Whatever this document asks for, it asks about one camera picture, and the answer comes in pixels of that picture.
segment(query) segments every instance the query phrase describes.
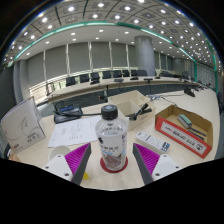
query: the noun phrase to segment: white desk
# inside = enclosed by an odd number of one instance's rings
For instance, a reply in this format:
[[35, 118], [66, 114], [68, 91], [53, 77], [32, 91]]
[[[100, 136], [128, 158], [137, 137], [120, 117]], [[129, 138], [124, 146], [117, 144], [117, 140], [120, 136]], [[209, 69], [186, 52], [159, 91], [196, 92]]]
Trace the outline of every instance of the white desk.
[[[162, 95], [180, 95], [183, 91], [164, 93]], [[132, 153], [133, 143], [137, 143], [135, 140], [135, 135], [139, 131], [145, 131], [153, 136], [156, 136], [164, 141], [171, 144], [168, 155], [176, 161], [182, 167], [187, 167], [193, 164], [203, 163], [207, 161], [214, 160], [218, 141], [219, 141], [219, 111], [216, 99], [216, 94], [210, 89], [196, 92], [196, 97], [190, 97], [188, 95], [176, 96], [167, 98], [170, 101], [175, 102], [178, 107], [185, 110], [197, 113], [209, 120], [213, 125], [213, 148], [205, 159], [192, 153], [190, 150], [186, 149], [182, 145], [163, 135], [162, 133], [155, 130], [155, 119], [152, 118], [138, 126], [134, 130], [128, 132], [128, 143], [127, 143], [127, 157], [128, 166], [127, 168], [117, 174], [111, 174], [105, 172], [100, 165], [101, 152], [98, 142], [92, 142], [92, 154], [89, 157], [86, 172], [89, 175], [88, 180], [82, 180], [81, 186], [85, 188], [93, 189], [105, 189], [105, 190], [119, 190], [119, 189], [131, 189], [139, 188], [144, 186], [137, 162]], [[97, 113], [100, 112], [101, 107], [105, 104], [100, 104], [96, 106], [91, 106], [83, 108], [85, 113]], [[167, 101], [160, 99], [155, 101], [156, 113], [167, 108], [170, 105]], [[46, 139], [36, 143], [35, 145], [25, 149], [24, 151], [18, 153], [19, 159], [23, 163], [31, 164], [37, 167], [43, 167], [48, 162], [48, 153], [51, 148], [47, 148], [49, 138], [54, 129], [53, 116], [43, 118], [45, 124]], [[71, 149], [76, 149], [81, 145], [70, 146]]]
[[[145, 76], [145, 77], [139, 77], [139, 80], [130, 80], [131, 77], [124, 77], [124, 81], [122, 82], [125, 87], [131, 87], [131, 86], [144, 86], [149, 85], [147, 81], [144, 80], [144, 78], [152, 78], [153, 80], [150, 81], [150, 85], [161, 85], [161, 84], [186, 84], [186, 85], [198, 85], [198, 83], [195, 82], [184, 82], [180, 81], [179, 78], [167, 78], [167, 77], [161, 77], [160, 79], [155, 79], [155, 77]], [[114, 82], [113, 79], [102, 79], [100, 80], [99, 84], [90, 85], [90, 82], [80, 83], [73, 86], [68, 86], [63, 89], [59, 89], [51, 93], [47, 99], [48, 102], [52, 102], [53, 100], [62, 100], [67, 99], [74, 96], [80, 96], [87, 93], [92, 93], [96, 91], [103, 91], [106, 90], [106, 87], [108, 86], [109, 89], [117, 88], [118, 83]]]

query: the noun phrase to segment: recessed light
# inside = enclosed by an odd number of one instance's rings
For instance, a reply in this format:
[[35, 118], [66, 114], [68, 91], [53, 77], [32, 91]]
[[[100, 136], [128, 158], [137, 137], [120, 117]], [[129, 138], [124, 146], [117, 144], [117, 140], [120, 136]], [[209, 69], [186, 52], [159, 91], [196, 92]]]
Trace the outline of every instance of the recessed light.
[[101, 8], [101, 7], [104, 6], [104, 4], [103, 3], [99, 3], [98, 6]]
[[69, 11], [69, 12], [72, 12], [74, 9], [75, 9], [75, 8], [74, 8], [73, 6], [71, 6], [71, 7], [68, 8], [68, 11]]
[[43, 23], [47, 22], [47, 18], [44, 17], [44, 18], [42, 19], [42, 22], [43, 22]]

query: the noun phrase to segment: cardboard box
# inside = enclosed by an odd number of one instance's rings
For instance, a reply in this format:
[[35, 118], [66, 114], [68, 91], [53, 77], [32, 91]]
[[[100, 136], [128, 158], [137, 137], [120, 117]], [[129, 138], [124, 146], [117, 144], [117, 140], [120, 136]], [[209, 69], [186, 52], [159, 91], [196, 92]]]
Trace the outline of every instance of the cardboard box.
[[45, 138], [42, 118], [33, 97], [9, 110], [1, 120], [1, 127], [14, 153]]
[[[108, 103], [116, 105], [118, 108], [118, 116], [119, 118], [126, 121], [128, 125], [128, 131], [133, 130], [137, 126], [143, 124], [146, 120], [155, 116], [155, 106], [150, 102], [148, 97], [143, 96], [137, 90], [119, 94], [116, 96], [108, 97]], [[139, 109], [145, 104], [148, 103], [148, 107], [146, 108], [152, 109], [152, 112], [139, 115], [136, 121], [130, 121], [126, 115], [130, 115], [133, 113], [137, 113]]]
[[[184, 114], [192, 122], [192, 128], [206, 134], [204, 141], [190, 133], [177, 119]], [[169, 106], [155, 116], [156, 130], [183, 145], [201, 158], [205, 158], [213, 147], [212, 123], [198, 114]]]

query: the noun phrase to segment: chair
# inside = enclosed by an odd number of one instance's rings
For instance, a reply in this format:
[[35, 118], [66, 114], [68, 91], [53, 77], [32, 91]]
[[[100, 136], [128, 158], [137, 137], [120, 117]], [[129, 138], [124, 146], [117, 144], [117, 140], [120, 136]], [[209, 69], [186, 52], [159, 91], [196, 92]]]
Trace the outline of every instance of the chair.
[[79, 78], [80, 78], [80, 83], [89, 82], [89, 74], [80, 75]]
[[110, 71], [103, 71], [103, 79], [111, 79]]
[[121, 70], [114, 70], [113, 72], [114, 72], [114, 75], [113, 75], [114, 78], [122, 77]]
[[75, 84], [76, 84], [76, 81], [75, 81], [75, 77], [74, 76], [66, 78], [66, 84], [65, 84], [66, 87], [67, 86], [73, 86]]
[[137, 76], [147, 76], [147, 72], [145, 70], [137, 70]]
[[93, 80], [99, 80], [100, 79], [100, 76], [99, 76], [99, 73], [98, 72], [92, 72], [92, 73], [90, 73], [90, 77], [91, 77], [91, 81], [93, 81]]
[[123, 77], [130, 77], [130, 73], [128, 70], [123, 70], [122, 73], [123, 73]]
[[136, 70], [131, 70], [131, 76], [137, 76], [137, 71]]

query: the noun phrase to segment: ceiling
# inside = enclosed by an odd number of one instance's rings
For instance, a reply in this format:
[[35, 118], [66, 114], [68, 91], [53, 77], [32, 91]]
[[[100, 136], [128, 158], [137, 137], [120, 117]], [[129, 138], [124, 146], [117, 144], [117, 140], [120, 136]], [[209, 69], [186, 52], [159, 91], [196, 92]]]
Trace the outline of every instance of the ceiling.
[[[90, 24], [90, 26], [68, 29], [43, 38], [47, 33], [58, 30], [61, 27], [94, 21], [107, 21], [113, 24], [113, 26], [106, 24], [93, 26]], [[132, 24], [133, 27], [119, 26], [121, 23]], [[152, 31], [159, 36], [143, 32], [141, 28]], [[21, 54], [17, 60], [27, 59], [43, 50], [74, 42], [105, 41], [131, 45], [134, 42], [134, 37], [138, 35], [152, 37], [153, 45], [157, 52], [163, 51], [164, 54], [169, 54], [169, 56], [175, 58], [187, 58], [187, 55], [178, 49], [182, 48], [194, 60], [212, 68], [214, 68], [212, 55], [215, 55], [218, 69], [220, 69], [218, 71], [222, 71], [217, 53], [203, 34], [203, 31], [196, 27], [178, 9], [156, 0], [62, 1], [45, 10], [24, 27], [9, 48], [4, 63], [14, 61], [15, 57], [18, 57], [18, 54], [30, 45], [32, 46]]]

